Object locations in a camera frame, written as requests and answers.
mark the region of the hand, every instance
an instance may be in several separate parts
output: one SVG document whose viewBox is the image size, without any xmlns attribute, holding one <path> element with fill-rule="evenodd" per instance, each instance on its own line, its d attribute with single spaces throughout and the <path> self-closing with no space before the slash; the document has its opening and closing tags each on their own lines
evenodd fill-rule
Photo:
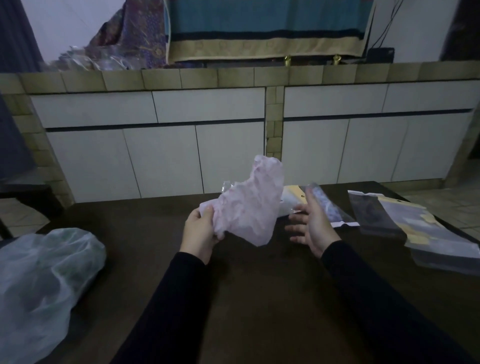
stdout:
<svg viewBox="0 0 480 364">
<path fill-rule="evenodd" d="M 214 237 L 212 206 L 208 206 L 200 217 L 200 210 L 193 210 L 185 221 L 180 251 L 199 258 L 205 265 L 210 261 L 212 250 L 218 239 Z"/>
<path fill-rule="evenodd" d="M 307 189 L 305 195 L 307 204 L 296 205 L 294 210 L 304 211 L 307 215 L 289 215 L 290 221 L 298 221 L 301 224 L 287 225 L 285 230 L 303 234 L 304 236 L 292 236 L 290 240 L 308 245 L 313 255 L 320 258 L 328 246 L 340 240 L 340 237 L 332 228 L 324 209 L 319 205 L 310 188 Z"/>
</svg>

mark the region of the dark blue curtain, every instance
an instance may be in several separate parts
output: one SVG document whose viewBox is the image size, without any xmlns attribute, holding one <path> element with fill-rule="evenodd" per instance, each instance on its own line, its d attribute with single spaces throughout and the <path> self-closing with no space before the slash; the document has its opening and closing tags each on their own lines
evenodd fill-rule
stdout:
<svg viewBox="0 0 480 364">
<path fill-rule="evenodd" d="M 42 56 L 20 0 L 0 1 L 0 73 L 39 72 Z M 35 167 L 0 97 L 0 181 Z"/>
</svg>

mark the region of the person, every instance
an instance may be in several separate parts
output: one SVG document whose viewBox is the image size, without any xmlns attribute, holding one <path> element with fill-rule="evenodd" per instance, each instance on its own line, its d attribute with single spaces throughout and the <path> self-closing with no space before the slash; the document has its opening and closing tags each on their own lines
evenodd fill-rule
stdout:
<svg viewBox="0 0 480 364">
<path fill-rule="evenodd" d="M 326 267 L 379 362 L 475 363 L 340 239 L 310 190 L 306 198 L 295 207 L 304 213 L 290 215 L 294 224 L 285 229 Z M 195 362 L 208 309 L 206 265 L 218 243 L 213 214 L 209 206 L 203 217 L 198 209 L 189 215 L 180 251 L 111 364 Z"/>
</svg>

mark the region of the person's left hand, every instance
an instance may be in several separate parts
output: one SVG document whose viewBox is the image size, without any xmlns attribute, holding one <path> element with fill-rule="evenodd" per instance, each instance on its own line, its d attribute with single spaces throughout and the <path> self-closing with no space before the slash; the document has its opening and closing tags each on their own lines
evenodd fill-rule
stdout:
<svg viewBox="0 0 480 364">
<path fill-rule="evenodd" d="M 208 206 L 200 217 L 200 210 L 193 210 L 185 221 L 180 251 L 189 253 L 208 264 L 218 239 L 214 236 L 212 206 Z"/>
</svg>

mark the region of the finger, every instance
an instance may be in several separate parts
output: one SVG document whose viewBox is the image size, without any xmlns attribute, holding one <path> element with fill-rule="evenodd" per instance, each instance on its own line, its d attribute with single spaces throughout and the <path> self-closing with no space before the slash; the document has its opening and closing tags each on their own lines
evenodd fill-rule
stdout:
<svg viewBox="0 0 480 364">
<path fill-rule="evenodd" d="M 307 224 L 308 223 L 308 215 L 305 215 L 305 214 L 291 214 L 291 215 L 288 216 L 288 219 L 290 221 L 301 222 L 302 224 Z"/>
<path fill-rule="evenodd" d="M 304 236 L 292 236 L 290 237 L 290 241 L 294 243 L 306 244 L 307 241 Z"/>
<path fill-rule="evenodd" d="M 196 208 L 187 217 L 187 221 L 195 221 L 195 220 L 198 220 L 199 218 L 200 218 L 200 209 Z"/>
<path fill-rule="evenodd" d="M 310 214 L 311 209 L 307 204 L 298 204 L 293 207 L 294 210 L 305 211 L 307 214 Z"/>
<path fill-rule="evenodd" d="M 300 234 L 305 234 L 307 232 L 307 225 L 287 225 L 285 227 L 286 231 L 290 232 L 299 232 Z"/>
<path fill-rule="evenodd" d="M 206 209 L 204 210 L 204 215 L 202 216 L 202 218 L 208 220 L 208 221 L 212 221 L 213 220 L 213 214 L 215 213 L 215 210 L 213 210 L 213 206 L 212 205 L 208 205 L 206 207 Z"/>
<path fill-rule="evenodd" d="M 318 203 L 310 187 L 307 187 L 307 192 L 305 192 L 305 197 L 307 198 L 307 203 L 311 209 L 311 212 L 322 210 L 322 207 Z"/>
</svg>

